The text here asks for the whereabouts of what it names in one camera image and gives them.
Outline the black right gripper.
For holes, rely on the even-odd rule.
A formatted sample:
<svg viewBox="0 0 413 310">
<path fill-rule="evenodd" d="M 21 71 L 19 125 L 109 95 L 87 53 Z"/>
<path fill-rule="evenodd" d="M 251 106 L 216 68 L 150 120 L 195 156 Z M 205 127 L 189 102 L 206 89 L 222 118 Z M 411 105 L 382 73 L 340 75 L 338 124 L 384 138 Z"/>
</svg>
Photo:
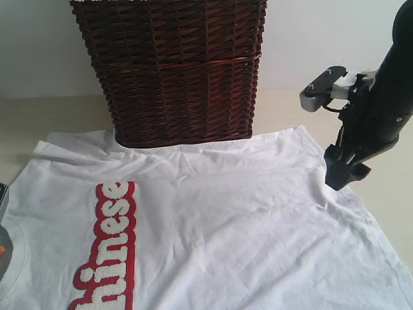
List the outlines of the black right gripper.
<svg viewBox="0 0 413 310">
<path fill-rule="evenodd" d="M 364 180 L 371 168 L 363 163 L 349 165 L 345 161 L 367 161 L 390 149 L 399 141 L 399 136 L 390 141 L 378 138 L 375 121 L 385 121 L 383 116 L 369 111 L 370 87 L 374 84 L 373 72 L 348 72 L 345 67 L 327 68 L 299 94 L 301 108 L 316 112 L 327 107 L 333 99 L 346 99 L 347 104 L 339 111 L 342 126 L 335 145 L 325 153 L 327 165 L 325 184 L 340 191 L 349 183 Z"/>
</svg>

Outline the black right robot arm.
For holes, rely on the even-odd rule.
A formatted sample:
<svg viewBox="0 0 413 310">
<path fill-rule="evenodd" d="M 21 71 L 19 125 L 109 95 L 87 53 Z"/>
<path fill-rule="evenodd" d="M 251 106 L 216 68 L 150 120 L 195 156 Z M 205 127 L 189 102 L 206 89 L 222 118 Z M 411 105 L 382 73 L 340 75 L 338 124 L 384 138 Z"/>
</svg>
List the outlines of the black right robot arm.
<svg viewBox="0 0 413 310">
<path fill-rule="evenodd" d="M 325 183 L 336 191 L 366 178 L 371 169 L 364 162 L 393 148 L 412 117 L 412 1 L 398 10 L 392 40 L 377 71 L 358 73 L 353 84 L 340 86 L 349 73 L 345 67 L 329 67 L 299 95 L 307 112 L 331 111 L 331 101 L 347 101 L 335 111 L 342 126 L 324 153 Z"/>
</svg>

